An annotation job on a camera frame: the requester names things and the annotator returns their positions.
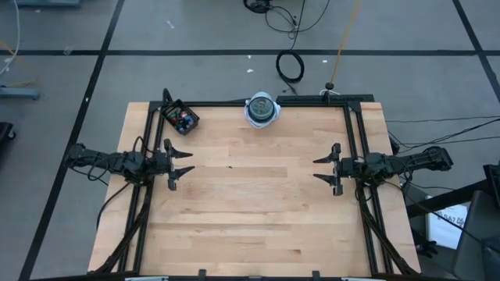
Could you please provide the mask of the black plastic basket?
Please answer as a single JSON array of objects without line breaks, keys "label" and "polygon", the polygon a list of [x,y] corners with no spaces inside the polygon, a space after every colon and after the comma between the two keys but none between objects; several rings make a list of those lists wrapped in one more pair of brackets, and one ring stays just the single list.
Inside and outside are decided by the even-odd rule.
[{"label": "black plastic basket", "polygon": [[[198,125],[198,122],[200,118],[185,104],[183,103],[180,99],[177,99],[176,101],[173,101],[169,103],[162,111],[161,114],[162,116],[166,119],[166,121],[180,134],[180,135],[186,135],[189,132],[191,132],[195,127],[192,129],[188,129],[188,122],[180,116],[180,113],[182,111],[185,111],[188,116],[191,116],[193,119],[193,122],[195,124],[195,127]],[[178,119],[171,119],[170,115],[172,113],[177,113],[178,114]],[[185,121],[185,124],[180,124],[179,119],[183,119]],[[177,129],[177,126],[183,126],[184,131],[179,131]]]}]

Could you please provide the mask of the grey stand foot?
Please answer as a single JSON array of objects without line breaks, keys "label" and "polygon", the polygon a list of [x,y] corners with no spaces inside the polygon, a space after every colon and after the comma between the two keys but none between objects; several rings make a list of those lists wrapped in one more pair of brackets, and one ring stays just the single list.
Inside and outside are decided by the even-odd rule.
[{"label": "grey stand foot", "polygon": [[0,98],[26,98],[38,100],[40,91],[31,88],[0,87]]}]

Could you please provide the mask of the white printed paper sheet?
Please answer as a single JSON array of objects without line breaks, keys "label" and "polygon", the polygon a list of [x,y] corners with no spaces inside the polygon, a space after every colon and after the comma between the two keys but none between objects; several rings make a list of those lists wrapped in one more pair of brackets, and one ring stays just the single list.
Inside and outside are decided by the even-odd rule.
[{"label": "white printed paper sheet", "polygon": [[436,215],[432,213],[426,215],[427,239],[435,241],[438,246],[456,250],[462,231],[450,222],[463,228],[468,213],[467,207],[455,205],[436,213]]}]

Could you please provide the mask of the black caster object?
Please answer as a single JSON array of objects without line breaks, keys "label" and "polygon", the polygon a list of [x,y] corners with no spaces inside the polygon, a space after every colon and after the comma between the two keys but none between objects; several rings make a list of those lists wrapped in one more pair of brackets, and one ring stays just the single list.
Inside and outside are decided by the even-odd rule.
[{"label": "black caster object", "polygon": [[11,141],[16,138],[16,133],[13,130],[13,124],[0,122],[0,142]]}]

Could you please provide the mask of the grey office chair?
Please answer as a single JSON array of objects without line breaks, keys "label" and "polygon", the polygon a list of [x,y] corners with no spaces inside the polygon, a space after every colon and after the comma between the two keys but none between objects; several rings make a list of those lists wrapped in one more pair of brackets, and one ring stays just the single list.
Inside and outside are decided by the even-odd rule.
[{"label": "grey office chair", "polygon": [[484,240],[492,237],[500,237],[500,209],[496,208],[492,197],[476,191],[470,202],[452,272],[460,279],[486,281],[483,245]]}]

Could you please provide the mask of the black diagonal bar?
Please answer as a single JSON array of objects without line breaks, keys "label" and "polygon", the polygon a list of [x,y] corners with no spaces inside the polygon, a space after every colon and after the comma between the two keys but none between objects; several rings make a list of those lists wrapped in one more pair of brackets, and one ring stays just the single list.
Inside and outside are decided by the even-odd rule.
[{"label": "black diagonal bar", "polygon": [[414,203],[406,208],[407,215],[411,219],[417,216],[426,215],[430,212],[439,211],[447,207],[469,202],[472,200],[473,194],[476,191],[481,191],[486,195],[489,195],[486,193],[487,186],[487,181],[481,180],[480,182],[438,195],[437,197],[432,197],[430,199]]}]

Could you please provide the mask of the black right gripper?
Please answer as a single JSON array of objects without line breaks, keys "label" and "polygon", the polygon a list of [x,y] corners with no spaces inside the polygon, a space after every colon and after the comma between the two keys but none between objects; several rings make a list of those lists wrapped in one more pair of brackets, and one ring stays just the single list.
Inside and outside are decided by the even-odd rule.
[{"label": "black right gripper", "polygon": [[331,187],[333,187],[333,195],[341,196],[343,194],[343,186],[341,184],[341,178],[360,178],[361,177],[361,167],[362,162],[357,158],[341,158],[341,145],[335,143],[331,148],[331,153],[324,158],[319,158],[313,161],[313,163],[334,163],[333,173],[334,175],[323,175],[314,173],[313,176],[325,181]]}]

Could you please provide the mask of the black crate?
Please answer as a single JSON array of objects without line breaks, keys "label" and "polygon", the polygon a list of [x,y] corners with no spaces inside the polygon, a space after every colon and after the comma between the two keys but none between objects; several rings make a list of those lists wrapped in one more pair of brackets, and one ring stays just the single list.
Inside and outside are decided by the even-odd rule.
[{"label": "black crate", "polygon": [[500,209],[500,164],[484,165],[487,181],[486,193],[493,199],[494,206]]}]

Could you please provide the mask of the black aluminium table frame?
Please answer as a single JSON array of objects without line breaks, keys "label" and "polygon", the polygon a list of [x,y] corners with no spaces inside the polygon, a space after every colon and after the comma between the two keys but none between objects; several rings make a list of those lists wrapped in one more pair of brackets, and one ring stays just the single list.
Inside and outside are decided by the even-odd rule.
[{"label": "black aluminium table frame", "polygon": [[160,101],[131,102],[118,148],[133,148],[138,137],[150,149],[169,138],[192,153],[178,168],[194,166],[167,186],[158,176],[146,187],[127,187],[113,176],[88,265],[105,270],[129,228],[136,228],[114,271],[169,278],[229,279],[379,277],[397,272],[395,263],[365,223],[371,211],[385,236],[418,269],[405,203],[396,180],[359,194],[354,179],[342,180],[334,196],[313,174],[329,164],[313,163],[341,145],[343,156],[389,153],[382,107],[369,95],[285,96],[282,111],[263,129],[244,117],[243,101],[193,101],[199,124],[180,135],[160,112]]}]

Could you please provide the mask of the small black floor object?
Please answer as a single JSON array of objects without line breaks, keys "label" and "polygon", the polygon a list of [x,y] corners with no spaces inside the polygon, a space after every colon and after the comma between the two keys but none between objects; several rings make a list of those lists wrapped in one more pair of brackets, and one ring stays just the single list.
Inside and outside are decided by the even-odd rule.
[{"label": "small black floor object", "polygon": [[417,254],[421,254],[428,258],[432,258],[434,255],[438,254],[436,247],[436,241],[428,240],[422,233],[416,230],[412,230],[412,238],[415,244]]}]

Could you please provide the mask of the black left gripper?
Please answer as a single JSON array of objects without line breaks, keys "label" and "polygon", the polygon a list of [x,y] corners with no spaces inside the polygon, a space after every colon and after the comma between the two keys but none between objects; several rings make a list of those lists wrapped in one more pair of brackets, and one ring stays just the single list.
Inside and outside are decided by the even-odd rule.
[{"label": "black left gripper", "polygon": [[156,151],[152,158],[154,174],[168,176],[167,186],[171,191],[177,190],[176,180],[179,180],[184,174],[194,169],[194,166],[188,166],[180,169],[175,169],[173,165],[174,158],[189,158],[193,154],[189,152],[182,152],[175,149],[169,138],[163,141],[165,148],[164,152]]}]

